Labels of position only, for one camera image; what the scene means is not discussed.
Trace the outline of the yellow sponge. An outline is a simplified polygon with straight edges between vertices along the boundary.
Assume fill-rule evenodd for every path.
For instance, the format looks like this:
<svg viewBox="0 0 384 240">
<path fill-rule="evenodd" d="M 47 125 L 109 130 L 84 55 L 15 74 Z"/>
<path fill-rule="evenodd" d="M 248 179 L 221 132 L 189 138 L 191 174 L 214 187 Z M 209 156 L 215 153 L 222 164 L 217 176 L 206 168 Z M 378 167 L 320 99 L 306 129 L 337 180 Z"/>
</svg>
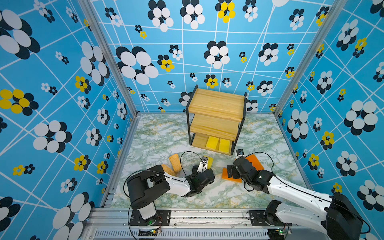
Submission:
<svg viewBox="0 0 384 240">
<path fill-rule="evenodd" d="M 229 154 L 231 152 L 231 141 L 220 139 L 218 151 L 223 154 Z"/>
<path fill-rule="evenodd" d="M 211 169 L 214 159 L 212 157 L 208 157 L 207 161 L 207 169 Z"/>
<path fill-rule="evenodd" d="M 218 144 L 219 144 L 219 138 L 209 136 L 206 143 L 206 148 L 209 150 L 215 151 Z"/>
</svg>

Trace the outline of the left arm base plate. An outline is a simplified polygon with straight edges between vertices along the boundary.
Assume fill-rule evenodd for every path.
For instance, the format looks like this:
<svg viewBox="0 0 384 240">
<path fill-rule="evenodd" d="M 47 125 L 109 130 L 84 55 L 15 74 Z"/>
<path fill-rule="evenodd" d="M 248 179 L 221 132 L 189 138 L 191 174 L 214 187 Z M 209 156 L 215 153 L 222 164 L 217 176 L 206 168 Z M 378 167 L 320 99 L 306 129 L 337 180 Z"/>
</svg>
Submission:
<svg viewBox="0 0 384 240">
<path fill-rule="evenodd" d="M 156 214 L 144 219 L 139 210 L 133 210 L 130 217 L 130 226 L 169 226 L 171 220 L 170 210 L 157 210 Z"/>
</svg>

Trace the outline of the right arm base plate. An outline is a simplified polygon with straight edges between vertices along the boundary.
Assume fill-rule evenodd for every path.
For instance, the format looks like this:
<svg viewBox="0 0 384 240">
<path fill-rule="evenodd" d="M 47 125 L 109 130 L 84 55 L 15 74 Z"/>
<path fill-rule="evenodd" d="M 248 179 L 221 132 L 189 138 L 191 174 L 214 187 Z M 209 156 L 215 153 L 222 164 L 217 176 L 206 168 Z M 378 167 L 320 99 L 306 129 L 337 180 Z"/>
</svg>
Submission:
<svg viewBox="0 0 384 240">
<path fill-rule="evenodd" d="M 285 223 L 280 221 L 275 214 L 266 213 L 263 210 L 250 210 L 246 213 L 246 219 L 253 227 L 284 227 Z"/>
</svg>

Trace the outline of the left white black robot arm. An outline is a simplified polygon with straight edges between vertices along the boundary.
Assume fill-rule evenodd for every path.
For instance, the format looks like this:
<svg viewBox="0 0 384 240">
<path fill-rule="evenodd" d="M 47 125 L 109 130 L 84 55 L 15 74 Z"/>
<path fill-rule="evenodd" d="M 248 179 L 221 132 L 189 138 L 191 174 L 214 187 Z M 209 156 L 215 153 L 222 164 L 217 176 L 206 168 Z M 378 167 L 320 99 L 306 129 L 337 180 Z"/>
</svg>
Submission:
<svg viewBox="0 0 384 240">
<path fill-rule="evenodd" d="M 192 174 L 183 178 L 166 173 L 161 165 L 156 165 L 135 175 L 126 181 L 127 196 L 131 201 L 131 209 L 137 210 L 146 222 L 157 218 L 155 200 L 164 194 L 174 194 L 182 198 L 194 197 L 215 181 L 213 170 L 201 173 L 193 170 Z"/>
</svg>

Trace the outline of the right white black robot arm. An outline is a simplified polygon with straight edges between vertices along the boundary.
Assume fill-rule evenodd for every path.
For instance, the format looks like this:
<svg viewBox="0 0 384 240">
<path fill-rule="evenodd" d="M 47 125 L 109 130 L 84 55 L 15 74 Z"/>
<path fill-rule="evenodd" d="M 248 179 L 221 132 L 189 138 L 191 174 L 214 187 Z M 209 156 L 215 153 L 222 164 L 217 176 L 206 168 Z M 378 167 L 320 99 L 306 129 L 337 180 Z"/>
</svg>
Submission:
<svg viewBox="0 0 384 240">
<path fill-rule="evenodd" d="M 264 221 L 271 226 L 299 225 L 316 230 L 331 240 L 358 240 L 365 221 L 343 194 L 315 192 L 277 176 L 268 170 L 257 170 L 241 156 L 227 166 L 228 176 L 241 179 L 250 191 L 286 199 L 294 206 L 272 200 L 264 211 Z"/>
</svg>

